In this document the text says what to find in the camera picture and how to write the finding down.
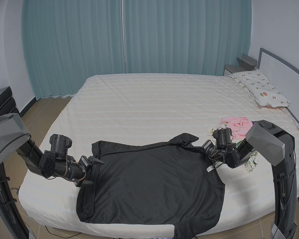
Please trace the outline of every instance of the white bed sheet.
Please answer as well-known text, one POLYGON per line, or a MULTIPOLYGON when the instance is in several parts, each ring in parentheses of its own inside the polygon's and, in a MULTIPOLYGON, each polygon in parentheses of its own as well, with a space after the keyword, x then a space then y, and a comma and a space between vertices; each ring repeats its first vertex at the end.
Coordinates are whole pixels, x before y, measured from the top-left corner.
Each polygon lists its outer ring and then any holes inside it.
MULTIPOLYGON (((98 140, 147 145, 186 132, 198 136, 193 145, 201 146, 209 138, 209 128, 225 116, 277 124, 295 137, 299 155, 299 130, 285 108, 259 106, 231 77, 185 74, 88 78, 52 124, 40 148, 50 150, 49 138, 55 133, 73 140, 68 154, 76 159, 91 155, 91 144, 98 140)), ((241 226, 274 211, 271 165, 261 155, 251 173, 244 166, 230 169, 223 165, 217 171, 226 184, 224 204, 218 224, 205 234, 241 226)), ((115 238, 173 237, 173 225, 80 222, 78 191, 71 182, 46 180, 28 171, 19 200, 30 217, 47 226, 115 238)))

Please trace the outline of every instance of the black furniture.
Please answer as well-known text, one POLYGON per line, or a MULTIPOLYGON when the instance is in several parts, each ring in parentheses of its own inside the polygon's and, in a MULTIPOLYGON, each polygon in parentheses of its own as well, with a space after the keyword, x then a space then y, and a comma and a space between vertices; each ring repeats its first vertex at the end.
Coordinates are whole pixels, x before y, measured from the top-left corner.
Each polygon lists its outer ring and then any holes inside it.
POLYGON ((8 113, 19 113, 9 86, 0 89, 0 116, 8 113))
POLYGON ((244 53, 242 54, 241 58, 237 57, 237 59, 240 65, 225 65, 223 74, 224 76, 241 71, 252 71, 257 65, 257 60, 245 55, 244 53))

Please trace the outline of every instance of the pillow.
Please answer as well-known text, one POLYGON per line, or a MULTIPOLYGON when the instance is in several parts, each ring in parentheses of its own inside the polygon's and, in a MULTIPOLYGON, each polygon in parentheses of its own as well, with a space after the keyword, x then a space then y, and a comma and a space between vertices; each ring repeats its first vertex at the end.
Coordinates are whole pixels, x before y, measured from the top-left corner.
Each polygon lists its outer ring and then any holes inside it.
POLYGON ((241 84, 262 106, 287 107, 290 104, 284 95, 258 69, 236 72, 229 76, 241 84))

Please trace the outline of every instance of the curtain fold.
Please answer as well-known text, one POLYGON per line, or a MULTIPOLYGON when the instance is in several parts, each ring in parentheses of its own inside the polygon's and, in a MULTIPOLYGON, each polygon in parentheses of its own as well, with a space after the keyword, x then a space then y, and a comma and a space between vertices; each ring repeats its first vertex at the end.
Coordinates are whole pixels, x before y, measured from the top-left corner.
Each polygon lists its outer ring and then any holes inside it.
POLYGON ((121 0, 24 0, 24 57, 37 99, 125 73, 121 0))
POLYGON ((248 54, 251 0, 123 0, 127 73, 223 75, 248 54))

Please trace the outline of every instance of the crumpled pink shirt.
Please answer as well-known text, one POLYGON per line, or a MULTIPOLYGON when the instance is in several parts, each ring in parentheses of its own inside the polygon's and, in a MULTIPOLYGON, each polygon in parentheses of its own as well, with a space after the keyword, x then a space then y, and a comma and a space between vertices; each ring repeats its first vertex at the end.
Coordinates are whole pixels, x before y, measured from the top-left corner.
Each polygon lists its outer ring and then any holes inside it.
POLYGON ((224 117, 221 119, 221 123, 218 124, 217 128, 224 122, 227 123, 227 128, 231 128, 233 140, 244 139, 245 134, 252 127, 252 122, 245 117, 224 117))

